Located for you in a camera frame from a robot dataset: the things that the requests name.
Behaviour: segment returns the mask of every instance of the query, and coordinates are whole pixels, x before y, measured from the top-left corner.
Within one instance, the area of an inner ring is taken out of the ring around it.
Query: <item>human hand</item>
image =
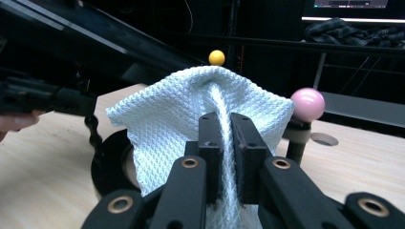
[[[41,111],[32,111],[31,114],[0,114],[0,141],[6,137],[8,131],[18,131],[36,124]]]

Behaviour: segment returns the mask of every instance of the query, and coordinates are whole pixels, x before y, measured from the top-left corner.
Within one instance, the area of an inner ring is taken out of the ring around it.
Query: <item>wooden table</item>
[[[113,127],[105,108],[144,86],[136,85],[98,99],[98,131],[103,138]],[[312,131],[339,140],[325,146],[312,140],[302,168],[324,193],[343,201],[346,194],[367,191],[405,211],[405,139],[356,130],[321,121]],[[40,122],[0,143],[1,228],[80,228],[98,198],[90,174],[94,150],[83,117],[44,114]],[[285,154],[282,141],[278,152]]]

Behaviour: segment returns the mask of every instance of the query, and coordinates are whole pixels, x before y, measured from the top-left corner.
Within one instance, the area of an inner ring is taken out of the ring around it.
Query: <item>textured cloth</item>
[[[305,37],[309,42],[384,48],[398,46],[405,39],[404,31],[397,27],[362,31],[340,18],[308,26]]]
[[[174,160],[183,156],[185,142],[198,140],[199,117],[212,112],[222,116],[220,123],[224,120],[225,143],[231,143],[231,133],[226,130],[228,115],[239,113],[252,119],[274,154],[292,115],[293,102],[227,69],[206,66],[172,73],[107,109],[114,125],[128,129],[143,196],[164,184]],[[216,209],[207,209],[206,228],[260,228],[257,207],[238,203],[232,149],[224,150],[225,194]]]

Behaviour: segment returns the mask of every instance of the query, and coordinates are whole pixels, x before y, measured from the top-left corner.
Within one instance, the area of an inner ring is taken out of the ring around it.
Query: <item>yellow ball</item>
[[[211,65],[222,66],[225,62],[225,55],[223,52],[215,50],[208,56],[208,60]]]

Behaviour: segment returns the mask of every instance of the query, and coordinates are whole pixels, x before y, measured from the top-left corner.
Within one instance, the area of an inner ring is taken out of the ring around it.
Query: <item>monitor screen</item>
[[[315,0],[315,8],[385,9],[388,0],[333,1]]]
[[[307,0],[303,21],[339,17],[349,22],[405,26],[405,0]]]

